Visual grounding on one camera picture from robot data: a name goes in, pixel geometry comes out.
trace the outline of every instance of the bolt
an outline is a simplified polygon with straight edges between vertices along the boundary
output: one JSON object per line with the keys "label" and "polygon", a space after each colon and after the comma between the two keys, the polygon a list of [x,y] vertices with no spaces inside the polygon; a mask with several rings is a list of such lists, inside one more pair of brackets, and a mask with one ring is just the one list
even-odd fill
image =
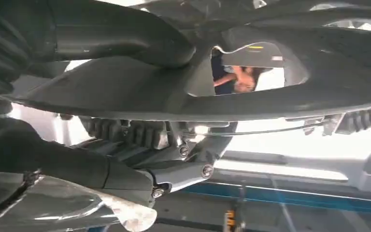
{"label": "bolt", "polygon": [[190,148],[188,146],[181,146],[180,148],[181,157],[186,157],[189,152],[190,152]]}
{"label": "bolt", "polygon": [[202,174],[202,177],[204,178],[210,178],[213,172],[214,172],[214,167],[207,164],[202,168],[201,174]]}
{"label": "bolt", "polygon": [[154,191],[153,191],[153,197],[154,198],[157,198],[157,197],[161,197],[162,195],[163,195],[163,193],[164,193],[164,189],[162,189],[162,188],[157,188],[157,189],[155,189]]}

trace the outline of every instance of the person's arm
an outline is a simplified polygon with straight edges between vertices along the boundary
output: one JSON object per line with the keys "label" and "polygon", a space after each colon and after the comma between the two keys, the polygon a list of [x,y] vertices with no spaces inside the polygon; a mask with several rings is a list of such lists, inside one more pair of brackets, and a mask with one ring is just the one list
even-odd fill
{"label": "person's arm", "polygon": [[232,81],[237,79],[237,75],[235,73],[228,73],[227,75],[221,77],[220,79],[214,82],[214,87],[220,86],[222,84],[227,83],[228,81]]}

